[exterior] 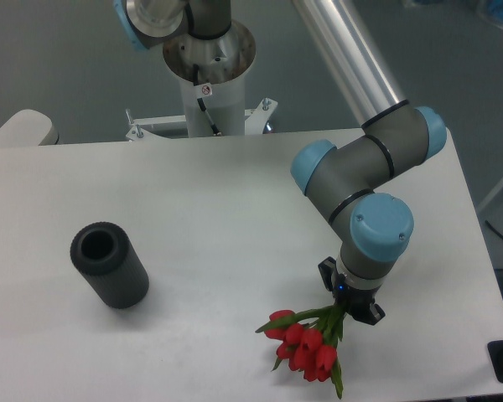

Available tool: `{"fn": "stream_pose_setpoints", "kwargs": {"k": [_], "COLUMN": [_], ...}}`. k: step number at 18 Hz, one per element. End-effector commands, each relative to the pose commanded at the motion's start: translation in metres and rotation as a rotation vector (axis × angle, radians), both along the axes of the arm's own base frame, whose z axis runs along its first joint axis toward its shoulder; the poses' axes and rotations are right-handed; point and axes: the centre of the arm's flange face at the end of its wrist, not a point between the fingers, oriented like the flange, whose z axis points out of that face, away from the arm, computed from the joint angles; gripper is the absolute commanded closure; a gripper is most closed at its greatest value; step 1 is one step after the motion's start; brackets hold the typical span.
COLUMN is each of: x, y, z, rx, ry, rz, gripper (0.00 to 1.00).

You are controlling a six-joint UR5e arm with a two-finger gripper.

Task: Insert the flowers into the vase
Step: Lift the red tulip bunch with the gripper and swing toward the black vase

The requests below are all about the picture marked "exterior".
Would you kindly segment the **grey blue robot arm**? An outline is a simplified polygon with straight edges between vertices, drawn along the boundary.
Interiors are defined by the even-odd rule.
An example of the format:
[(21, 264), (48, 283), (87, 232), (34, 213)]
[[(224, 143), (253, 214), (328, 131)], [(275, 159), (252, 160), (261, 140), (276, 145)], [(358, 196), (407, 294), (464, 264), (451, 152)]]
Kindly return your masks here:
[[(441, 117), (413, 107), (397, 88), (350, 1), (297, 1), (329, 72), (363, 134), (343, 147), (313, 142), (293, 159), (301, 192), (340, 237), (340, 254), (319, 265), (337, 304), (358, 322), (378, 323), (375, 296), (408, 246), (410, 209), (378, 188), (440, 152), (447, 141)], [(265, 119), (245, 113), (243, 78), (256, 57), (250, 31), (228, 1), (116, 1), (132, 45), (161, 46), (179, 80), (190, 137), (261, 132)]]

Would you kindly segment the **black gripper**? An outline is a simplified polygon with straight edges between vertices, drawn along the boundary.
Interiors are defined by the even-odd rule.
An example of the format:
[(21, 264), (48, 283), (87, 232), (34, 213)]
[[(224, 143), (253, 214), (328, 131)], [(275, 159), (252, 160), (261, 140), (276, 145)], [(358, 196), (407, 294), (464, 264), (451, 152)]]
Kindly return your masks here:
[(376, 325), (386, 316), (383, 309), (376, 304), (376, 293), (380, 286), (371, 289), (356, 288), (349, 283), (347, 276), (335, 274), (336, 260), (331, 256), (321, 261), (318, 269), (325, 289), (334, 292), (337, 303), (346, 303), (348, 313), (355, 321)]

